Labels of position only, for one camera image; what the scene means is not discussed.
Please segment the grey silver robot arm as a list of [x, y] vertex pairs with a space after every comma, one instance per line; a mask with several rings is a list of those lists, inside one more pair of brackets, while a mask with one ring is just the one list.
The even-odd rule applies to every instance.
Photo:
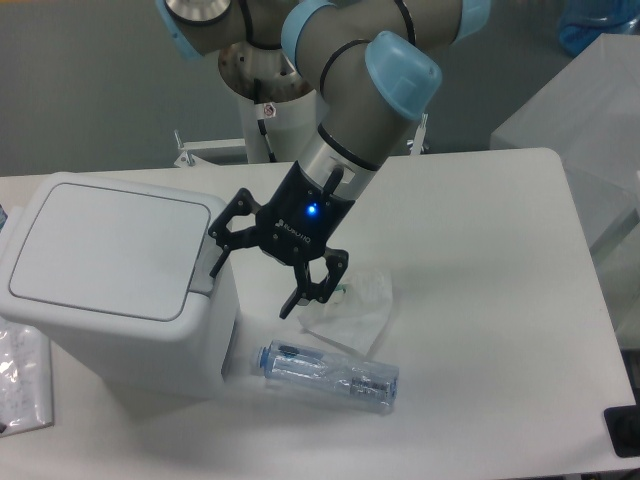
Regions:
[[257, 247], [295, 274], [281, 309], [328, 301], [349, 262], [328, 240], [442, 82], [431, 49], [481, 30], [487, 1], [160, 1], [176, 47], [281, 52], [328, 110], [271, 199], [239, 190], [209, 229], [229, 254]]

